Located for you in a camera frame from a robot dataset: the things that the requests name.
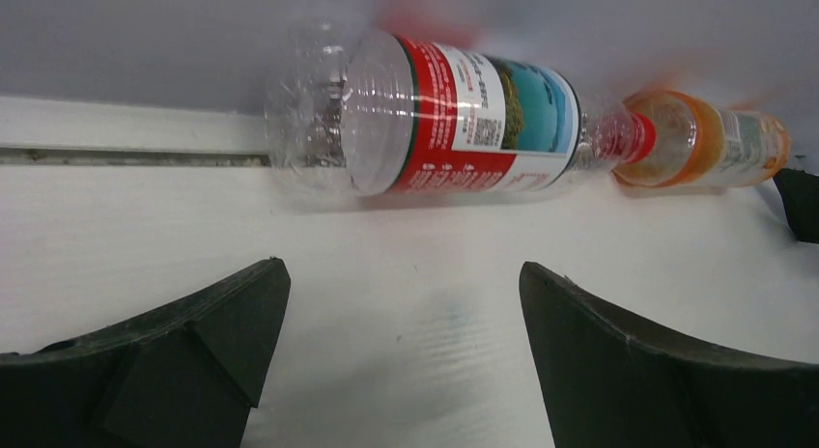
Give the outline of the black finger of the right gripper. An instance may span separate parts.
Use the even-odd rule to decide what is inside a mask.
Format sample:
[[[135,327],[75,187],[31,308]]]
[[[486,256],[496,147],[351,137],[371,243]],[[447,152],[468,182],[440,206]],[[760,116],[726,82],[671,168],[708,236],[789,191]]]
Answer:
[[[818,243],[818,177],[783,168],[774,175],[787,224],[796,240]]]

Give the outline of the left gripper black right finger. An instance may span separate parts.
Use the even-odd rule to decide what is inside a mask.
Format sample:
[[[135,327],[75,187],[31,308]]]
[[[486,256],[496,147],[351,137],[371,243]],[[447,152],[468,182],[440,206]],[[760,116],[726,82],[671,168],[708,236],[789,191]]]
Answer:
[[[522,315],[558,447],[814,447],[818,368],[648,320],[527,262]]]

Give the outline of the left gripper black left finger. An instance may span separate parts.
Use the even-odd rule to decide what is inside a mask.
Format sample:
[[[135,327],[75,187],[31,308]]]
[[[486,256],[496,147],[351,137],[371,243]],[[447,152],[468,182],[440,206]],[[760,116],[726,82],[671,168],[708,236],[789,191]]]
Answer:
[[[237,447],[291,278],[269,258],[131,319],[1,357],[5,447]]]

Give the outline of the orange drink bottle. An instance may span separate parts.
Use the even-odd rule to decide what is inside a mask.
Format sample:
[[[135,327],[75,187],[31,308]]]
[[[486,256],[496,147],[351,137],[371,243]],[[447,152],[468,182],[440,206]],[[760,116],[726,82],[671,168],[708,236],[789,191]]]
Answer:
[[[676,91],[634,95],[625,102],[637,120],[641,144],[616,166],[625,185],[745,187],[786,164],[792,141],[775,116],[719,109]]]

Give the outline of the red-blue label bottle red cap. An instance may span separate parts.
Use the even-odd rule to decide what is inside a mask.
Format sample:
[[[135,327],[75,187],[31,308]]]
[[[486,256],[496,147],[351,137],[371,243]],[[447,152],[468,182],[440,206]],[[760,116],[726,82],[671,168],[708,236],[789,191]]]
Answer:
[[[317,194],[541,192],[657,138],[556,70],[328,22],[289,32],[266,94],[271,165]]]

